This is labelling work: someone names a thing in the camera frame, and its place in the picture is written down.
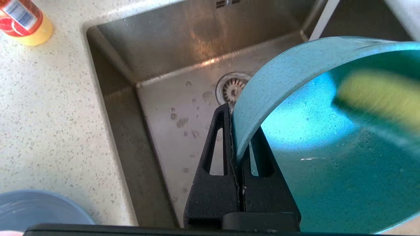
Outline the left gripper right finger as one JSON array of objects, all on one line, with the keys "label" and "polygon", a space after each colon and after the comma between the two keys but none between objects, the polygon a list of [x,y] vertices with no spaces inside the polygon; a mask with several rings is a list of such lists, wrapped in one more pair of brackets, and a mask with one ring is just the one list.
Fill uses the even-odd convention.
[{"label": "left gripper right finger", "polygon": [[301,213],[262,128],[241,160],[246,222],[267,231],[300,231]]}]

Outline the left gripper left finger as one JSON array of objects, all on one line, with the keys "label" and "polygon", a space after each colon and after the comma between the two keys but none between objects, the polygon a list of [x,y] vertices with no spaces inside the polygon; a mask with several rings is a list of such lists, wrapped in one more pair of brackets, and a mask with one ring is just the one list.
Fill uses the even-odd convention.
[{"label": "left gripper left finger", "polygon": [[[210,174],[217,132],[222,130],[223,175]],[[183,212],[185,228],[222,228],[225,215],[240,211],[237,161],[231,135],[230,109],[215,109],[198,168]]]}]

